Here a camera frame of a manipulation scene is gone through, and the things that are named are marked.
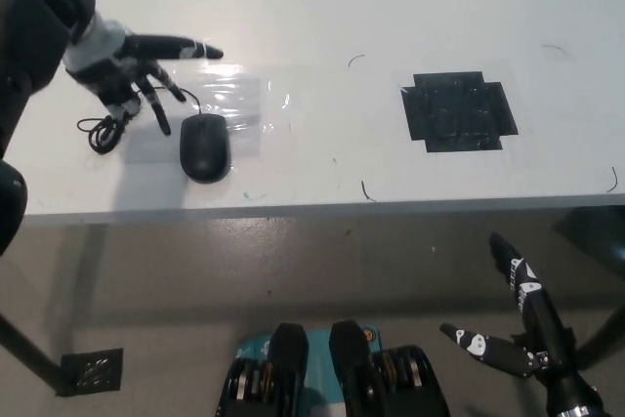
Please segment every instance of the black tape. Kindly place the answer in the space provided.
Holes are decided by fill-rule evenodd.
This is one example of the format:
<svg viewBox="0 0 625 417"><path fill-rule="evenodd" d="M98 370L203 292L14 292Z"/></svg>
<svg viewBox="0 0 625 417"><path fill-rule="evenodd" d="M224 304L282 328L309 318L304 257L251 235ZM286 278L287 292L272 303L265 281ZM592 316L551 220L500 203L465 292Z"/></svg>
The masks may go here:
<svg viewBox="0 0 625 417"><path fill-rule="evenodd" d="M401 89L413 141L428 152L500 150L500 137L517 135L501 83L484 83L481 72L414 75Z"/></svg>

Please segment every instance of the robotic hand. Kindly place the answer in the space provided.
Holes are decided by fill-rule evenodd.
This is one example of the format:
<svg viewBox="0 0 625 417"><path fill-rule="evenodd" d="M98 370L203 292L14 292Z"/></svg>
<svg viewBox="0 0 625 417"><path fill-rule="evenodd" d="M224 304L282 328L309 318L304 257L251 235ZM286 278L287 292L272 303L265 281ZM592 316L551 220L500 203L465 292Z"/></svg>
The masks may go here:
<svg viewBox="0 0 625 417"><path fill-rule="evenodd" d="M160 81L179 101L185 96L156 61L220 59L223 53L191 39L135 35L118 21L103 20L96 0L0 0L0 15L1 256L21 224L27 200L25 180L3 161L4 154L28 99L50 83L61 61L108 109L112 132L104 135L104 143L114 145L141 108L133 84L151 104L163 133L171 132L147 77Z"/></svg>
<svg viewBox="0 0 625 417"><path fill-rule="evenodd" d="M67 73L104 104L113 131L123 131L125 124L139 113L141 98L132 87L136 85L151 105L163 134L169 136L171 129L165 111L148 77L162 83L179 102L187 98L156 61L215 60L223 55L222 51L191 39L136 35L119 21L105 21L95 13L83 37L77 44L69 45L62 61ZM112 132L108 143L92 144L92 148L107 153L118 135L119 132Z"/></svg>
<svg viewBox="0 0 625 417"><path fill-rule="evenodd" d="M564 328L527 260L497 233L490 236L490 250L519 306L525 333L509 342L451 324L441 332L485 365L519 378L535 376L547 389L550 417L607 416L597 391L578 373L572 330Z"/></svg>

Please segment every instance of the transparent plastic film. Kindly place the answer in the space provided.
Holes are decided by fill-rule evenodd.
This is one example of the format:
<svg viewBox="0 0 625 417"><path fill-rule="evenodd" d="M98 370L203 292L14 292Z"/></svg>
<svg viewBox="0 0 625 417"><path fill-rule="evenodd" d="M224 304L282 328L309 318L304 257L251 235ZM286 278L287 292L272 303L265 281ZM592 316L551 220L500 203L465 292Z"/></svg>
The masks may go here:
<svg viewBox="0 0 625 417"><path fill-rule="evenodd" d="M162 135L144 103L115 151L122 152L128 163L178 162L182 123L199 112L226 119L233 166L237 158L260 154L264 133L288 126L285 113L295 101L294 74L289 68L202 61L178 63L169 71L186 94L187 102L181 104L166 90L158 90L172 129L169 137Z"/></svg>

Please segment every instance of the gray floor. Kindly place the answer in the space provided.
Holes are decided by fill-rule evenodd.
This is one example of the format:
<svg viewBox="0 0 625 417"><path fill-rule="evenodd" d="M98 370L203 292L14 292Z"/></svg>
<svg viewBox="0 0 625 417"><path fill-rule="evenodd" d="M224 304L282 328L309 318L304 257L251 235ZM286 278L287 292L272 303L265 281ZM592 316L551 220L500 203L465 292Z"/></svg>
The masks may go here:
<svg viewBox="0 0 625 417"><path fill-rule="evenodd" d="M454 416L538 416L544 394L470 360L443 321L506 337L518 311L493 268L499 230L531 260L580 342L625 303L622 278L553 229L563 212L258 219L23 229L0 264L0 309L46 352L123 347L119 393L53 397L0 351L0 415L209 416L236 345L280 321L353 317L385 346L420 345ZM625 408L625 356L586 373Z"/></svg>

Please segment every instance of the wire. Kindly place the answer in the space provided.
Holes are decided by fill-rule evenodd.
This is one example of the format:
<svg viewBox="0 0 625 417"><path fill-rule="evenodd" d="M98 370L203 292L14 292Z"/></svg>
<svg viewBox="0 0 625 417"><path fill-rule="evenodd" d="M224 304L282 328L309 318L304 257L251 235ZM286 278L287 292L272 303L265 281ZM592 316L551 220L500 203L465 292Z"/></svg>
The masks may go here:
<svg viewBox="0 0 625 417"><path fill-rule="evenodd" d="M154 87L154 90L167 90L167 88ZM195 100L198 113L201 114L202 105L198 97L184 88L181 88L181 91ZM127 112L124 112L124 117L122 120L115 119L111 115L104 118L87 117L85 119L80 119L78 122L76 122L76 128L80 132L89 134L89 146L95 153L97 153L98 155L106 155L107 153L111 152L117 146L117 144L119 144L121 136L126 130L126 125L130 120L130 114L128 114ZM84 123L87 122L96 122L97 124L94 125L91 129L87 129L82 126Z"/></svg>

